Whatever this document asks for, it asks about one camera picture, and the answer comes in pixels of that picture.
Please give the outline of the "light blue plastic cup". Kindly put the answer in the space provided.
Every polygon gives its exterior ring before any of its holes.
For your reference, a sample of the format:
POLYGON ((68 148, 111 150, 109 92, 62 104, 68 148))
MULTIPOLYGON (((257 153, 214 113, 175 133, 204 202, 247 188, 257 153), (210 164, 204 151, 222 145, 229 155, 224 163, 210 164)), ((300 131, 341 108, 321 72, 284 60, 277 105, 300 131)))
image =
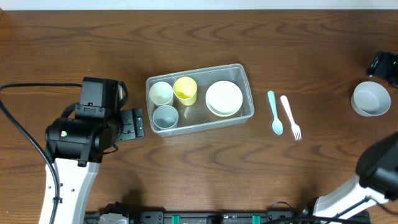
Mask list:
POLYGON ((159 129, 172 129, 176 128, 178 124, 178 111, 170 105, 163 105, 158 107, 152 116, 154 124, 159 129))

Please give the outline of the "cream white plastic cup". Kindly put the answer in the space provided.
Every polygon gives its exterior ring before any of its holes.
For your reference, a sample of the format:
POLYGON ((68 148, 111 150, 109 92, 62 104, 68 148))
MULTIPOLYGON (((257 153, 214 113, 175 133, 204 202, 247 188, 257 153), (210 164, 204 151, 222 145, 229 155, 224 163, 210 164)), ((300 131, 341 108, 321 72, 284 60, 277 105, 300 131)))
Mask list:
POLYGON ((174 91, 170 84, 166 82, 157 82, 149 90, 150 100, 158 107, 174 103, 174 91))

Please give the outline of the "yellow plastic cup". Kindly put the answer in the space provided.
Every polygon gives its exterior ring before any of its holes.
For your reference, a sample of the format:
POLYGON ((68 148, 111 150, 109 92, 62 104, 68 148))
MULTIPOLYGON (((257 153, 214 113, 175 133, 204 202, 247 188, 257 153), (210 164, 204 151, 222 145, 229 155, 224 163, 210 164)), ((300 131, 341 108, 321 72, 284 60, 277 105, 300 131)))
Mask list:
POLYGON ((197 83, 193 78, 181 77, 174 83, 174 95, 181 104, 185 106, 193 105, 197 100, 197 83))

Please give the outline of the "yellow plastic bowl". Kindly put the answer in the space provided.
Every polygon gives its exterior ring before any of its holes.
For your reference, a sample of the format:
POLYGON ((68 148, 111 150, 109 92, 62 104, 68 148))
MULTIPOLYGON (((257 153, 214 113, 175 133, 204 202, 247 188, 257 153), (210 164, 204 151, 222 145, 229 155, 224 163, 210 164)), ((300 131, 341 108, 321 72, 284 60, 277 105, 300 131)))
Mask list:
POLYGON ((214 110, 212 107, 208 107, 208 109, 209 109, 214 115, 216 115, 216 116, 218 116, 218 117, 222 117, 222 118, 232 116, 232 115, 236 114, 236 113, 239 111, 239 109, 237 109, 237 110, 234 110, 234 111, 231 111, 231 112, 219 112, 219 111, 217 111, 217 110, 214 110))

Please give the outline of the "cream white plastic bowl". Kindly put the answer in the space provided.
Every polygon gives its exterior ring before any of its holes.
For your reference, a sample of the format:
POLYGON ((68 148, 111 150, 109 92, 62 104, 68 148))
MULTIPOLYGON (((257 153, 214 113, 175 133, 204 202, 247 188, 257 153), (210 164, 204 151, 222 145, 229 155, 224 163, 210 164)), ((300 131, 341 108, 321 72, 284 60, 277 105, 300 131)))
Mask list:
POLYGON ((243 94, 236 84, 219 81, 208 88, 205 101, 207 107, 212 107, 214 110, 231 112, 240 109, 243 104, 243 94))

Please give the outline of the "mint green plastic spoon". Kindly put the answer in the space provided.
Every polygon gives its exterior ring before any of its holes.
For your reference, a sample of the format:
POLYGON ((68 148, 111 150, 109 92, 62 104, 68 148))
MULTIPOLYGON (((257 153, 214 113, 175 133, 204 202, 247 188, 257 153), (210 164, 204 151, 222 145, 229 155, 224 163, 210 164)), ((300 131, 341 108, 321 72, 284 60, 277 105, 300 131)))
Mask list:
POLYGON ((275 100, 275 93, 272 90, 267 92, 268 100, 271 106, 272 115, 273 115, 273 122, 272 122, 272 129, 277 135, 281 135, 283 133, 283 125, 279 120, 276 108, 276 100, 275 100))

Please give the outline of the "pink plastic fork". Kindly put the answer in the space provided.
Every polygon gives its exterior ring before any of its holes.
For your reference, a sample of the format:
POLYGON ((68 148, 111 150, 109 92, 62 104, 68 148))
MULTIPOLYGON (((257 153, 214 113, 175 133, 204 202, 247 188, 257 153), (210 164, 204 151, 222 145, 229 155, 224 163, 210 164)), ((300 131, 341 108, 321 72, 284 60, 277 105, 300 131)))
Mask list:
POLYGON ((292 114, 292 111, 291 111, 291 108, 290 108, 290 104, 289 104, 289 101, 288 101, 287 97, 285 95, 282 95, 280 97, 280 100, 281 100, 282 106, 285 109, 287 117, 288 117, 288 119, 290 121, 291 129, 292 129, 292 132, 293 132, 295 140, 296 141, 301 140, 302 139, 301 129, 300 129, 299 125, 294 121, 294 117, 293 117, 293 114, 292 114))

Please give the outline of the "light blue plastic bowl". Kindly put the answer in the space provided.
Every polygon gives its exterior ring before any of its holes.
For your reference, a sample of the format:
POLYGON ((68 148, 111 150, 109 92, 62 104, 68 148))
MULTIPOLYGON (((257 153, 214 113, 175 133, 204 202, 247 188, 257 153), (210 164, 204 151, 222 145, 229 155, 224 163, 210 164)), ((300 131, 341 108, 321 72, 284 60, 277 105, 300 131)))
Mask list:
POLYGON ((380 116, 391 107, 388 91, 376 82, 362 82, 351 96, 351 106, 361 116, 380 116))

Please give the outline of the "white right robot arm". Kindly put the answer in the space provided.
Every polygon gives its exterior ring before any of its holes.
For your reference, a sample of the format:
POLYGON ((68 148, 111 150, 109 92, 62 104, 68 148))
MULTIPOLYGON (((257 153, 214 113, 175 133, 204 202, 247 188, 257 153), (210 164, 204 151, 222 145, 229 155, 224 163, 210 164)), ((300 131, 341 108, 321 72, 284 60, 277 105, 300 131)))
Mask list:
POLYGON ((316 217, 349 219, 377 203, 397 200, 397 133, 369 147, 355 175, 328 195, 317 198, 316 217))

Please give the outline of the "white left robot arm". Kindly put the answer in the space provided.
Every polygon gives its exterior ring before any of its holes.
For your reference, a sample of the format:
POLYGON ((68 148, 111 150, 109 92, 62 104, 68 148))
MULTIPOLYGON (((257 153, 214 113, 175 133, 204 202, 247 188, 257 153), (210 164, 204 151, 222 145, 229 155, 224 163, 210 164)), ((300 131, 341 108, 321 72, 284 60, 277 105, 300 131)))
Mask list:
POLYGON ((93 182, 108 148, 144 137, 142 110, 77 105, 46 130, 46 190, 40 223, 82 223, 93 182))

